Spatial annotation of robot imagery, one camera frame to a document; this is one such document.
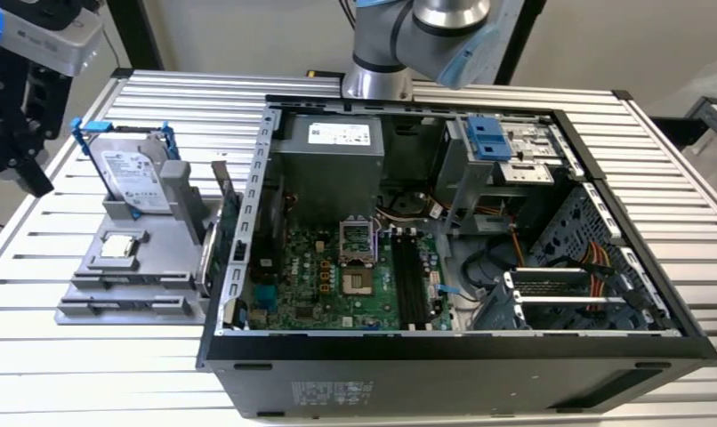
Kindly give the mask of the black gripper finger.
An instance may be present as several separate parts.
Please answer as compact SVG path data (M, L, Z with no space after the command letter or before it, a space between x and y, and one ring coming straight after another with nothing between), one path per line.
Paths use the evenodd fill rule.
M16 172L16 183L19 187L33 197L45 196L53 185L45 174L44 165L49 159L47 149L27 151L12 148L13 157L11 168Z

